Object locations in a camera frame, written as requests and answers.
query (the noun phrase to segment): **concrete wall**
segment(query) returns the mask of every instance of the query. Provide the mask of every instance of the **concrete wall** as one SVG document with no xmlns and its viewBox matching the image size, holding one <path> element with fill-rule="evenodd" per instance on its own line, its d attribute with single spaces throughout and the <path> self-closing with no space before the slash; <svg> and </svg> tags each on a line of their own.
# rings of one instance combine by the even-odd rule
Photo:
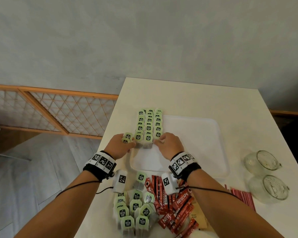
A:
<svg viewBox="0 0 298 238">
<path fill-rule="evenodd" d="M 126 76 L 298 110 L 298 0 L 0 0 L 0 84 L 119 94 Z"/>
</svg>

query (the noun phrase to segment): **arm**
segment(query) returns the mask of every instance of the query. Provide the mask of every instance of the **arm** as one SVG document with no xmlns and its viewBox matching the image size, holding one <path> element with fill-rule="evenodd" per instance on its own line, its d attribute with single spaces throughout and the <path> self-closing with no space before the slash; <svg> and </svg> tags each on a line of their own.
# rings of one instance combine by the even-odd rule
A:
<svg viewBox="0 0 298 238">
<path fill-rule="evenodd" d="M 124 144 L 123 134 L 115 135 L 104 149 L 113 159 L 122 158 L 135 143 Z M 84 170 L 67 188 L 76 184 L 97 180 Z M 15 238 L 74 237 L 94 199 L 99 183 L 77 186 L 60 194 L 43 210 L 36 214 Z"/>
<path fill-rule="evenodd" d="M 168 160 L 171 160 L 177 153 L 184 151 L 179 137 L 171 133 L 163 134 L 160 140 L 155 140 L 154 143 Z M 202 169 L 191 172 L 187 182 L 189 186 L 226 191 L 222 185 Z M 192 192 L 207 220 L 220 238 L 283 238 L 266 220 L 236 197 L 199 189 L 192 189 Z"/>
</svg>

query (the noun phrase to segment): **lattice screen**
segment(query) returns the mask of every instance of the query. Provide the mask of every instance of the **lattice screen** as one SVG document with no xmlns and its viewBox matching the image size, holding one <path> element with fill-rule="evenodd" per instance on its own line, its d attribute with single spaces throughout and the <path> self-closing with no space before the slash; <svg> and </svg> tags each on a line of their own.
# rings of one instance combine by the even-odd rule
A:
<svg viewBox="0 0 298 238">
<path fill-rule="evenodd" d="M 115 107 L 111 99 L 30 92 L 58 122 L 73 134 L 103 136 Z"/>
<path fill-rule="evenodd" d="M 0 90 L 0 125 L 59 132 L 17 91 Z"/>
</svg>

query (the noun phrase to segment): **wooden frame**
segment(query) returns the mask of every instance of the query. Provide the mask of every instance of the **wooden frame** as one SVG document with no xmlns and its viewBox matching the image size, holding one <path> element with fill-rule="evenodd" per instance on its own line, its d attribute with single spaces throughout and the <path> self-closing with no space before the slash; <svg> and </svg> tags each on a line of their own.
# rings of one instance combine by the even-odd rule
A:
<svg viewBox="0 0 298 238">
<path fill-rule="evenodd" d="M 271 115 L 281 115 L 281 116 L 297 116 L 298 112 L 292 112 L 292 111 L 281 111 L 281 110 L 269 110 Z"/>
<path fill-rule="evenodd" d="M 59 135 L 68 135 L 73 137 L 83 137 L 83 138 L 92 138 L 92 139 L 102 139 L 102 136 L 93 136 L 93 135 L 84 135 L 84 134 L 74 134 L 69 133 L 56 119 L 53 117 L 30 92 L 39 92 L 39 93 L 49 93 L 49 94 L 58 94 L 58 95 L 69 95 L 69 96 L 81 96 L 81 97 L 91 97 L 98 99 L 110 99 L 117 100 L 118 95 L 111 94 L 99 94 L 99 93 L 89 93 L 89 92 L 79 92 L 79 91 L 67 91 L 67 90 L 58 90 L 58 89 L 49 89 L 49 88 L 34 88 L 34 87 L 25 87 L 25 86 L 10 86 L 10 85 L 1 85 L 0 90 L 5 91 L 15 91 L 18 92 L 25 100 L 31 103 L 34 108 L 39 111 L 44 118 L 46 118 L 57 131 L 41 130 L 41 129 L 31 129 L 31 128 L 20 128 L 20 127 L 11 127 L 0 125 L 0 128 L 5 129 L 14 129 L 22 131 L 31 131 L 39 133 L 50 133 L 50 134 L 59 134 Z"/>
</svg>

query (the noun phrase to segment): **black cord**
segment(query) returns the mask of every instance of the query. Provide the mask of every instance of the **black cord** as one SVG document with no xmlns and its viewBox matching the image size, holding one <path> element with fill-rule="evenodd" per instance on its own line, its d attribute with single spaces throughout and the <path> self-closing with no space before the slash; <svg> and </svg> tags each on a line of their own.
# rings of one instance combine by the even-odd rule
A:
<svg viewBox="0 0 298 238">
<path fill-rule="evenodd" d="M 178 188 L 176 188 L 176 189 L 181 189 L 181 188 L 183 188 L 183 189 L 180 190 L 180 192 L 183 191 L 183 190 L 185 190 L 185 189 L 187 189 L 187 188 L 191 188 L 191 189 L 202 189 L 202 190 L 216 191 L 216 192 L 226 193 L 226 194 L 229 194 L 229 195 L 231 195 L 231 196 L 236 197 L 235 195 L 233 195 L 233 194 L 230 193 L 230 192 L 222 191 L 222 190 L 219 190 L 219 189 L 209 189 L 209 188 L 201 188 L 201 187 L 195 187 L 195 186 L 178 187 Z"/>
<path fill-rule="evenodd" d="M 67 190 L 69 190 L 69 189 L 75 188 L 75 187 L 80 186 L 80 185 L 89 184 L 89 183 L 101 183 L 101 181 L 93 180 L 93 181 L 88 181 L 88 182 L 84 182 L 84 183 L 80 183 L 80 184 L 74 185 L 74 186 L 72 186 L 72 187 L 69 187 L 69 188 L 63 190 L 63 191 L 60 192 L 57 196 L 59 196 L 61 193 L 65 192 L 65 191 L 67 191 Z M 107 187 L 106 189 L 104 189 L 104 190 L 102 190 L 101 192 L 96 193 L 96 194 L 100 194 L 100 193 L 102 193 L 103 191 L 105 191 L 105 190 L 107 190 L 107 189 L 112 189 L 112 188 L 113 188 L 113 187 Z"/>
</svg>

